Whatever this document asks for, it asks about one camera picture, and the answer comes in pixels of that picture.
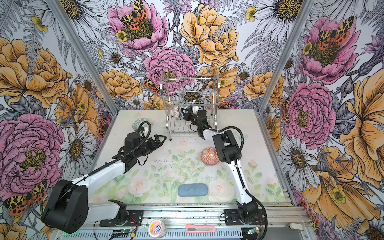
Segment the white black lattice bowl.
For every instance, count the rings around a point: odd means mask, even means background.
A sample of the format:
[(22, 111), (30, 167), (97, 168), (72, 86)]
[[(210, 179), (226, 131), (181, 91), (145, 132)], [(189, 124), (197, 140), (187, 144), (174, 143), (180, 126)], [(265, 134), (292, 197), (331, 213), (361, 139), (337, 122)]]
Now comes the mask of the white black lattice bowl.
[(173, 114), (176, 119), (180, 119), (180, 109), (178, 106), (173, 107)]

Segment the steel wire dish rack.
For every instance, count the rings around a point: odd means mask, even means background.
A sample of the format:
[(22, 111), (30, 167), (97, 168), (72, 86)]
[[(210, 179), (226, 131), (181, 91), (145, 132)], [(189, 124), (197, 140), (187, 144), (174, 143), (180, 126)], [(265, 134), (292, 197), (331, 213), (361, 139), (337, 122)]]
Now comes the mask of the steel wire dish rack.
[(216, 73), (206, 77), (171, 77), (162, 72), (160, 90), (166, 113), (167, 136), (170, 140), (174, 137), (198, 136), (195, 126), (190, 122), (174, 117), (175, 106), (203, 106), (207, 111), (210, 126), (218, 128), (217, 112), (221, 84)]

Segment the blue floral ceramic bowl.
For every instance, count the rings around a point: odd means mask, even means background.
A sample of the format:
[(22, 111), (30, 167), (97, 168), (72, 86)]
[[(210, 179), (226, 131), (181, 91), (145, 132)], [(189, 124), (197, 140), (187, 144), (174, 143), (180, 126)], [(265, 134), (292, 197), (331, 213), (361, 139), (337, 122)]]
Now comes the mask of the blue floral ceramic bowl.
[(179, 107), (179, 117), (180, 119), (184, 119), (184, 111), (186, 110), (186, 106)]

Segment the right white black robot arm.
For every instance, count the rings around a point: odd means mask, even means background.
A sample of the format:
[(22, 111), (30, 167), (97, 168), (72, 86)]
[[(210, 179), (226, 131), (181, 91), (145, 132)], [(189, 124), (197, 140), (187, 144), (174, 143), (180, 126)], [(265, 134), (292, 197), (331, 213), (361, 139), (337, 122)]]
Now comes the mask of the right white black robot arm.
[(245, 144), (242, 131), (235, 126), (216, 130), (208, 124), (207, 111), (202, 106), (186, 106), (180, 109), (181, 116), (195, 126), (198, 136), (204, 140), (212, 140), (220, 162), (227, 165), (234, 186), (240, 220), (244, 224), (251, 223), (259, 214), (260, 201), (248, 188), (241, 168), (241, 153)]

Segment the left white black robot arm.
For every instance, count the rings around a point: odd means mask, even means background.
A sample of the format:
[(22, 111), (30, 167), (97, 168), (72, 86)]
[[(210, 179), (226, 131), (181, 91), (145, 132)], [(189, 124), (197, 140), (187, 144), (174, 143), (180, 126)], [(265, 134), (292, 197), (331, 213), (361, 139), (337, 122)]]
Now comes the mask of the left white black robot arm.
[(110, 162), (85, 176), (57, 182), (42, 213), (42, 222), (68, 234), (94, 222), (123, 225), (128, 220), (126, 204), (118, 200), (90, 204), (89, 198), (105, 184), (131, 170), (139, 158), (159, 149), (166, 139), (163, 135), (146, 138), (138, 132), (129, 133)]

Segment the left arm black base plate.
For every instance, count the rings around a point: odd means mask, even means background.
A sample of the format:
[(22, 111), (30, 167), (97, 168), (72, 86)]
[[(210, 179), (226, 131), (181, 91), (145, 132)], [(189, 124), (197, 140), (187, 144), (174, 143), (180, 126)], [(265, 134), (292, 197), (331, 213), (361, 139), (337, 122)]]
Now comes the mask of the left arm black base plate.
[(136, 227), (141, 226), (143, 220), (143, 210), (126, 210), (112, 219), (102, 220), (101, 227)]

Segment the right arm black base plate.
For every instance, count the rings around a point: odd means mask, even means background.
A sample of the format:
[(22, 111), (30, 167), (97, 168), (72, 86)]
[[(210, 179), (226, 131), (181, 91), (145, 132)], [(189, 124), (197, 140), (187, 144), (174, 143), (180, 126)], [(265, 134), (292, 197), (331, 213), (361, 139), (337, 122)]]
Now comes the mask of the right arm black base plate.
[(226, 226), (240, 226), (240, 225), (265, 225), (267, 214), (265, 211), (259, 209), (259, 213), (248, 220), (242, 221), (238, 209), (225, 209), (224, 218)]

